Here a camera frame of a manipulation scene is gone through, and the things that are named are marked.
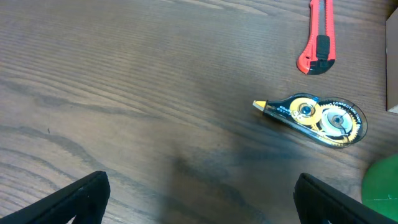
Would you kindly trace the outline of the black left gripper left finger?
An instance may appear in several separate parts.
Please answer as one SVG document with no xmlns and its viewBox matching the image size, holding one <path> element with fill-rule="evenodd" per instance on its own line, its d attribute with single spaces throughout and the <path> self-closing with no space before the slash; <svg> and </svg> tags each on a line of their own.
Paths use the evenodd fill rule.
<svg viewBox="0 0 398 224">
<path fill-rule="evenodd" d="M 106 172 L 95 171 L 38 202 L 1 218 L 1 224 L 100 224 L 110 192 Z"/>
</svg>

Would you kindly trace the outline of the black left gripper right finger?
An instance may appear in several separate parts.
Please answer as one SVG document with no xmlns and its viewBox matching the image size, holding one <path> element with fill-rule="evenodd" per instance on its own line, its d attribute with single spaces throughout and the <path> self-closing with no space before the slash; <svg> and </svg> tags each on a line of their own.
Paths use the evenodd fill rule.
<svg viewBox="0 0 398 224">
<path fill-rule="evenodd" d="M 308 174 L 300 174 L 294 203 L 301 224 L 397 224 Z"/>
</svg>

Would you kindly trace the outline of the red utility knife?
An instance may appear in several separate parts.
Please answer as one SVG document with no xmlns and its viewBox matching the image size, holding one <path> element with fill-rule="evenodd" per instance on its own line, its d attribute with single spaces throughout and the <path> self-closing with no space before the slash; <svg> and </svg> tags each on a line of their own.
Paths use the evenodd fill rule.
<svg viewBox="0 0 398 224">
<path fill-rule="evenodd" d="M 306 75 L 327 72 L 336 60 L 333 0 L 310 1 L 310 32 L 297 68 Z"/>
</svg>

